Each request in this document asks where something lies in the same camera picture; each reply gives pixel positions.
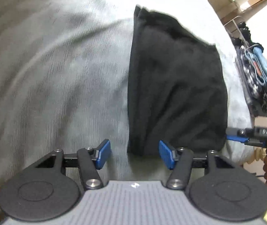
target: black circular housing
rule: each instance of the black circular housing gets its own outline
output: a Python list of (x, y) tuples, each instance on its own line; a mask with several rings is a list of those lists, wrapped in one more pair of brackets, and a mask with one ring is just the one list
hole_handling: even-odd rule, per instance
[(49, 168), (33, 168), (0, 188), (0, 208), (22, 221), (38, 222), (69, 211), (80, 197), (75, 181)]
[(249, 221), (267, 211), (265, 184), (238, 168), (218, 169), (197, 179), (189, 196), (201, 212), (224, 221)]

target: gray ribbed panel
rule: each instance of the gray ribbed panel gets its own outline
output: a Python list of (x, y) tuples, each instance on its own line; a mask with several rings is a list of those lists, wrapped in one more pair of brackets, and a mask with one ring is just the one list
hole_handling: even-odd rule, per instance
[[(245, 223), (222, 222), (194, 208), (181, 191), (164, 188), (159, 181), (110, 181), (95, 191), (87, 191), (81, 202), (69, 213), (36, 225), (263, 225), (257, 219)], [(4, 225), (26, 224), (8, 219)]]

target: black cloth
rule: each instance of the black cloth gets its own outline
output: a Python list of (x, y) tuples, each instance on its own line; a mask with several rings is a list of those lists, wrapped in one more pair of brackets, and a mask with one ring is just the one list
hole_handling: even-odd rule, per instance
[(136, 7), (128, 76), (128, 151), (158, 155), (158, 143), (221, 150), (227, 91), (215, 46), (170, 16)]

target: blue gripper pad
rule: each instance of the blue gripper pad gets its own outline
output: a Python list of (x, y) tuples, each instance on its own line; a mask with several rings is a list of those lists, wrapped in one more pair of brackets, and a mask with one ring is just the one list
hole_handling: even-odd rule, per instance
[(175, 167), (175, 160), (173, 158), (172, 151), (167, 147), (167, 145), (163, 141), (159, 142), (158, 150), (167, 168), (173, 170)]
[(248, 142), (248, 138), (245, 138), (245, 137), (239, 137), (239, 136), (234, 136), (234, 135), (227, 135), (226, 136), (226, 139), (227, 140), (233, 140), (233, 141), (238, 141), (238, 142), (241, 142), (241, 143), (246, 143)]
[(103, 168), (110, 154), (111, 154), (111, 142), (107, 140), (105, 145), (99, 150), (98, 158), (95, 161), (95, 167), (97, 170)]

